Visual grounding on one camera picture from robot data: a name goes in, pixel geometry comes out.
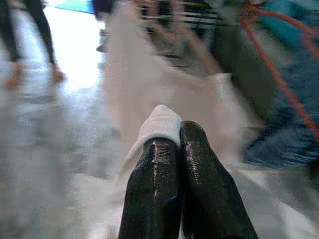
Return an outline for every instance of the bare foot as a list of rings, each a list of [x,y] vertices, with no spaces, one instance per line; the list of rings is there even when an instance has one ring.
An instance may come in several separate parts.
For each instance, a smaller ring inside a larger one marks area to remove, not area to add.
[[[64,81],[65,75],[57,65],[52,64],[51,70],[54,82],[59,83]]]
[[[16,89],[22,81],[23,76],[23,65],[20,63],[16,63],[14,66],[14,70],[8,79],[7,87],[10,90]]]

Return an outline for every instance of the red rope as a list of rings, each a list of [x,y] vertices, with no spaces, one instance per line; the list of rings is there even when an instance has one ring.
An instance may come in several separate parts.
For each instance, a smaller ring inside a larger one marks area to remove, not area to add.
[[[299,102],[297,97],[293,94],[291,89],[288,88],[286,82],[283,80],[278,68],[275,66],[274,62],[269,58],[269,56],[265,53],[262,46],[259,44],[259,42],[256,40],[254,33],[250,27],[249,24],[249,18],[258,15],[258,16],[274,16],[277,17],[283,21],[286,21],[297,28],[301,29],[304,34],[304,43],[307,46],[307,48],[310,50],[312,54],[314,54],[316,57],[319,58],[319,49],[314,45],[313,38],[318,35],[317,32],[315,32],[312,28],[304,25],[302,22],[285,16],[283,14],[272,12],[272,11],[264,11],[260,10],[255,6],[252,6],[250,4],[247,5],[247,14],[244,15],[242,18],[242,26],[246,30],[248,37],[254,42],[258,52],[261,54],[262,58],[266,62],[269,70],[271,71],[271,74],[273,75],[276,82],[279,84],[279,86],[283,89],[285,94],[287,95],[288,100],[291,102],[291,104],[294,106],[296,112],[302,117],[305,125],[312,131],[315,138],[317,138],[319,142],[319,129],[317,128],[315,122],[311,119],[311,117],[303,110],[302,104]]]

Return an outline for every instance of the floor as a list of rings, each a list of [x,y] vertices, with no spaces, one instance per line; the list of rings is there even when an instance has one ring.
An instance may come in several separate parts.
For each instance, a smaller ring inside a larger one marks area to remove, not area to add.
[[[103,208],[105,179],[114,173],[111,165],[121,148],[102,90],[107,54],[95,51],[99,29],[94,16],[50,7],[45,13],[67,79],[51,83],[35,26],[18,12],[24,84],[17,92],[0,88],[0,238],[88,238],[83,235]],[[1,46],[0,84],[11,68]],[[235,112],[247,117],[246,101],[234,94],[239,99]],[[229,165],[261,239],[318,238],[317,195],[302,177],[238,160]],[[14,222],[18,227],[13,232]]]

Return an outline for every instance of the black leggings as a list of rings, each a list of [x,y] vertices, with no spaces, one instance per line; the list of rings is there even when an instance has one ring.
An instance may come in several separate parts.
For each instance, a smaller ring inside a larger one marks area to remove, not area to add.
[[[23,0],[28,12],[35,21],[39,32],[48,51],[50,63],[54,63],[53,45],[51,30],[48,21],[44,15],[41,0]],[[7,0],[0,0],[0,35],[10,53],[11,61],[17,61],[21,58],[16,47],[16,38],[14,35],[11,15]]]

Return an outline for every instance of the teal fabric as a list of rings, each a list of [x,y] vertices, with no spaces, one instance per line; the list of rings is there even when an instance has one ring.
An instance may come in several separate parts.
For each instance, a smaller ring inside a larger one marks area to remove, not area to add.
[[[72,11],[94,13],[91,0],[64,0],[63,3],[55,7]]]
[[[274,0],[265,5],[265,10],[283,13],[293,18],[302,20],[306,12],[289,0]],[[261,22],[274,34],[281,38],[290,47],[299,47],[302,33],[294,26],[272,16],[261,17]]]

